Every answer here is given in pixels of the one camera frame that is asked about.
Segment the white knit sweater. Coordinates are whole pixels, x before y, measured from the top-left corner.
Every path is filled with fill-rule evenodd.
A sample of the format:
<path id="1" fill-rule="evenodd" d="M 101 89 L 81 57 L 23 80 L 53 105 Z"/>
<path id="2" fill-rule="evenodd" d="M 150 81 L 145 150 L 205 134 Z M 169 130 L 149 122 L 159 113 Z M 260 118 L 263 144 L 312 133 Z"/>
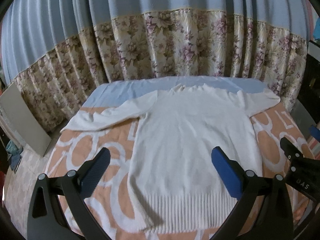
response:
<path id="1" fill-rule="evenodd" d="M 100 131 L 139 120 L 127 178 L 134 232 L 180 233 L 220 226 L 236 204 L 212 164 L 213 148 L 261 176 L 250 118 L 280 98 L 208 85 L 156 90 L 101 113 L 79 111 L 66 128 Z"/>

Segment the floral blue curtain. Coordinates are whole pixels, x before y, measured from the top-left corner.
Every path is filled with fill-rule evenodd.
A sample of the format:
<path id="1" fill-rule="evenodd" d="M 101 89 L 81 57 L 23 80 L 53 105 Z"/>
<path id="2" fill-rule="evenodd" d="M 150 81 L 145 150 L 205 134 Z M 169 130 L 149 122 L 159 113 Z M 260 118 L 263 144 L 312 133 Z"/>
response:
<path id="1" fill-rule="evenodd" d="M 1 25 L 1 65 L 45 131 L 118 80 L 254 78 L 291 110 L 310 8 L 307 0 L 14 0 Z"/>

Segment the grey leaning board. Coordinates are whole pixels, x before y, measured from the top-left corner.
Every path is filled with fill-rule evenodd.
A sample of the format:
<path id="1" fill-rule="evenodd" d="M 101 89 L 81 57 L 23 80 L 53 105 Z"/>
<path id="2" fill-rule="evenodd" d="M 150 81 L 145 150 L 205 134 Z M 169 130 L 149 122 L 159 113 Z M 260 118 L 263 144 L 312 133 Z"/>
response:
<path id="1" fill-rule="evenodd" d="M 35 119 L 14 83 L 1 95 L 1 117 L 17 146 L 27 146 L 41 157 L 45 155 L 51 137 Z"/>

